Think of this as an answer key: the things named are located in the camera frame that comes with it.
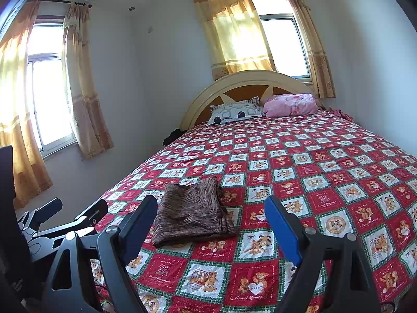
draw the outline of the curtain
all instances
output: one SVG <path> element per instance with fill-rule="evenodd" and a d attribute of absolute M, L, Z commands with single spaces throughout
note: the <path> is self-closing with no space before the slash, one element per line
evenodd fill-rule
<path fill-rule="evenodd" d="M 304 0 L 288 0 L 294 10 L 294 16 L 303 37 L 308 55 L 311 79 L 313 80 L 314 96 L 334 98 L 334 86 L 330 73 L 329 62 L 311 19 L 310 8 Z"/>
<path fill-rule="evenodd" d="M 206 33 L 213 79 L 241 70 L 275 70 L 252 0 L 194 0 Z"/>
<path fill-rule="evenodd" d="M 36 144 L 26 90 L 28 39 L 38 7 L 39 1 L 26 2 L 0 43 L 0 146 L 13 146 L 15 208 L 52 186 Z"/>
<path fill-rule="evenodd" d="M 113 147 L 95 90 L 87 6 L 71 3 L 64 18 L 62 69 L 71 127 L 84 159 Z"/>

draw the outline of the folded brown cloth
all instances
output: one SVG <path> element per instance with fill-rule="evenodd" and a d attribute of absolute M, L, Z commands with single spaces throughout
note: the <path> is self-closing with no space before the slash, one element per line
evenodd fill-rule
<path fill-rule="evenodd" d="M 192 241 L 216 240 L 236 235 L 226 207 L 220 199 L 217 178 L 192 186 L 169 183 L 154 223 L 155 247 Z"/>

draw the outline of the bedspread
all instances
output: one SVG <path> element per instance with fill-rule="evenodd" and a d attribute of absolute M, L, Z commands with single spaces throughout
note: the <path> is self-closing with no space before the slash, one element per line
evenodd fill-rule
<path fill-rule="evenodd" d="M 169 182 L 215 176 L 238 236 L 155 249 L 150 230 L 126 267 L 149 312 L 273 312 L 294 265 L 283 258 L 263 202 L 275 194 L 305 226 L 358 235 L 381 301 L 398 299 L 417 273 L 417 162 L 362 127 L 323 111 L 198 125 L 103 195 L 118 225 L 147 194 L 161 201 Z M 320 306 L 331 264 L 318 277 Z"/>

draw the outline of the headboard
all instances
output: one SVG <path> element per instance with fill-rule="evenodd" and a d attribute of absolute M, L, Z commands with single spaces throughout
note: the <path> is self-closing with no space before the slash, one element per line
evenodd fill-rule
<path fill-rule="evenodd" d="M 310 93 L 304 83 L 270 70 L 245 70 L 226 75 L 206 87 L 191 103 L 181 122 L 181 130 L 208 121 L 211 105 L 222 105 L 259 96 L 263 105 L 267 98 L 277 94 Z"/>

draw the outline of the white wall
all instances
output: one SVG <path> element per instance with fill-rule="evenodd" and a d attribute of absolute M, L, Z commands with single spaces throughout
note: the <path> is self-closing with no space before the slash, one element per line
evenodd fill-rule
<path fill-rule="evenodd" d="M 68 5 L 43 3 L 39 15 L 64 15 Z M 130 20 L 117 10 L 90 10 L 91 63 L 114 147 L 82 161 L 78 146 L 65 148 L 45 161 L 54 185 L 17 211 L 40 207 L 58 197 L 63 210 L 42 228 L 72 221 L 76 215 L 154 153 L 148 140 L 150 117 Z"/>
<path fill-rule="evenodd" d="M 417 155 L 416 123 L 411 122 L 417 98 L 417 33 L 400 6 L 395 0 L 305 1 L 336 89 L 336 98 L 325 103 Z M 166 110 L 157 115 L 160 142 L 212 83 L 207 44 L 193 0 L 155 0 L 133 22 L 150 100 Z M 153 32 L 148 33 L 150 26 Z"/>

